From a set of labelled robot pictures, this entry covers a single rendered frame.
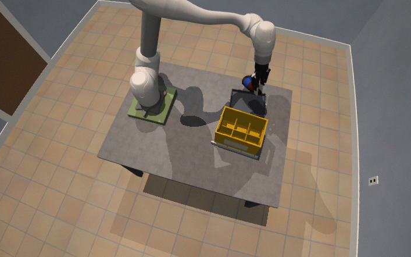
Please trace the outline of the orange and blue bottle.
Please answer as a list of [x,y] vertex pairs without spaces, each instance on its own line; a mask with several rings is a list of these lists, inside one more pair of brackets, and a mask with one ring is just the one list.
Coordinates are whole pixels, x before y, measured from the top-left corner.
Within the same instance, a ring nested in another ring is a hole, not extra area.
[[[250,91],[250,92],[254,92],[254,87],[252,86],[252,78],[251,76],[245,76],[242,79],[242,84]],[[262,92],[261,90],[258,88],[258,94],[260,95]]]

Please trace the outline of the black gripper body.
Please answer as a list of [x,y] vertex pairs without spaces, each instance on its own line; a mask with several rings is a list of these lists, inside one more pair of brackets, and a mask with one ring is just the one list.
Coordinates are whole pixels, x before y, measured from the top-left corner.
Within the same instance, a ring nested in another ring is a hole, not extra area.
[[[262,73],[262,76],[263,76],[263,72],[266,72],[266,70],[268,69],[268,67],[269,67],[269,64],[259,65],[259,64],[257,64],[257,63],[255,62],[255,72],[256,72],[256,75],[259,77],[259,74]],[[255,73],[255,72],[254,72],[254,73]]]

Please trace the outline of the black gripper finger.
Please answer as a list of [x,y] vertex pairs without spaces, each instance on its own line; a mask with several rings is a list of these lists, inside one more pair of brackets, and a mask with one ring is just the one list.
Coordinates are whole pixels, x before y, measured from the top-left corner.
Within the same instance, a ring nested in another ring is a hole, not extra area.
[[271,69],[268,68],[266,72],[263,72],[263,76],[261,76],[260,83],[259,83],[259,89],[261,92],[263,91],[263,86],[265,85],[264,83],[267,82],[267,78],[269,76]]
[[259,81],[260,81],[260,79],[261,79],[261,76],[262,76],[262,73],[260,73],[259,74],[259,77],[257,77],[256,76],[256,72],[253,74],[253,75],[251,75],[251,78],[252,78],[252,86],[255,88],[254,89],[254,94],[255,95],[258,95],[258,86],[259,86]]

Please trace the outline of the yellow-brown crate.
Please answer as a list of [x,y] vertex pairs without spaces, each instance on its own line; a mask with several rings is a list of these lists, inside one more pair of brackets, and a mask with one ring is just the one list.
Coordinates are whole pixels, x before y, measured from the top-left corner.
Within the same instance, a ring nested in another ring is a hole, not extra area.
[[215,142],[256,155],[262,146],[267,122],[262,117],[225,106],[215,131]]

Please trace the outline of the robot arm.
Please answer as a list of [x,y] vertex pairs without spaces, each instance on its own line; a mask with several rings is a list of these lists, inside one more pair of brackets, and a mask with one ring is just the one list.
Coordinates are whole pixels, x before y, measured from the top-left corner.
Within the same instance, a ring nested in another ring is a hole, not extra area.
[[129,0],[142,11],[141,46],[136,51],[134,74],[130,89],[138,101],[136,110],[142,115],[160,113],[166,91],[158,90],[160,52],[157,49],[161,18],[191,23],[217,25],[233,24],[251,38],[255,49],[254,61],[266,65],[271,61],[276,41],[276,29],[272,22],[263,21],[254,13],[239,15],[202,9],[187,0]]

